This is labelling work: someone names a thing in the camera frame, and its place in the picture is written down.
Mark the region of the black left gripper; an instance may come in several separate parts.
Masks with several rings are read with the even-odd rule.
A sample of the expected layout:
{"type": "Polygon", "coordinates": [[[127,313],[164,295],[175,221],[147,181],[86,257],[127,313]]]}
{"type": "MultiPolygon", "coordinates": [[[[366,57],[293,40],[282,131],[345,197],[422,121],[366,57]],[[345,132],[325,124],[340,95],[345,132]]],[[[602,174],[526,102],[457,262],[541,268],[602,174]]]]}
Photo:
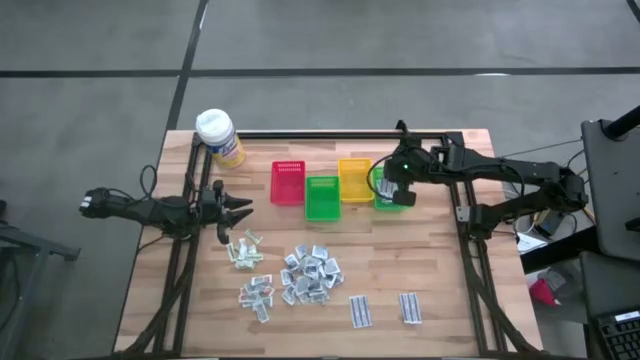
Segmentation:
{"type": "Polygon", "coordinates": [[[199,225],[206,227],[207,225],[217,225],[217,237],[221,244],[226,244],[225,227],[233,228],[244,218],[251,215],[253,209],[239,209],[241,207],[253,203],[252,199],[237,198],[229,194],[223,196],[223,181],[215,180],[210,188],[205,188],[200,193],[198,200],[199,209],[199,225]]]}

